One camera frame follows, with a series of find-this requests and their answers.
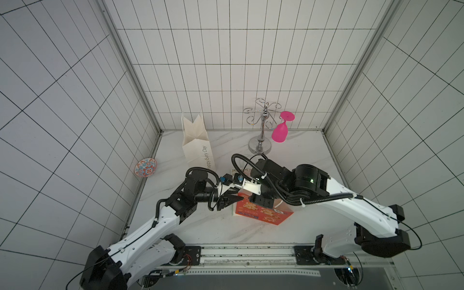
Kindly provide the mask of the red printed paper bag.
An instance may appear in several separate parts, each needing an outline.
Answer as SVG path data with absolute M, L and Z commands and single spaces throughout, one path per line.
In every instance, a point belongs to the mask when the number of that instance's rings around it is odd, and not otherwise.
M 274 200 L 273 208 L 268 209 L 250 202 L 251 193 L 239 192 L 242 201 L 234 204 L 234 216 L 243 216 L 273 225 L 280 225 L 293 215 L 292 209 L 281 199 Z

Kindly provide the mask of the green Fresh paper bag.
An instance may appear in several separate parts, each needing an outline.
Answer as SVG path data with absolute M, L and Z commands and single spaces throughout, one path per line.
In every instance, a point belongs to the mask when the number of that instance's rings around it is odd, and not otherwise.
M 244 181 L 244 175 L 250 177 L 252 168 L 246 164 L 244 167 L 241 169 L 242 174 L 238 172 L 236 169 L 232 169 L 232 175 L 233 178 L 236 179 L 239 183 L 242 183 Z

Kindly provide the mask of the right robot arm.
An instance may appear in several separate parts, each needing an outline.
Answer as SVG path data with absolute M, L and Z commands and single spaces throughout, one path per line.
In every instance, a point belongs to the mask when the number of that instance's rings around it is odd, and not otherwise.
M 390 258 L 414 249 L 408 232 L 400 228 L 405 220 L 400 205 L 374 203 L 310 164 L 289 170 L 267 157 L 254 163 L 239 153 L 232 155 L 231 162 L 243 177 L 242 188 L 251 193 L 250 203 L 268 210 L 277 199 L 293 207 L 322 205 L 352 221 L 345 232 L 317 236 L 313 248 L 316 258 L 339 258 L 359 250 Z

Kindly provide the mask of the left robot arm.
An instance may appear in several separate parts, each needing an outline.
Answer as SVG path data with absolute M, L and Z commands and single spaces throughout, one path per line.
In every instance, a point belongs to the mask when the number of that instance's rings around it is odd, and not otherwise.
M 83 271 L 76 275 L 81 289 L 126 290 L 159 266 L 180 264 L 185 243 L 174 229 L 196 211 L 198 203 L 221 210 L 242 200 L 237 193 L 248 179 L 239 173 L 220 177 L 203 167 L 188 169 L 171 196 L 157 202 L 154 217 L 116 244 L 89 253 Z

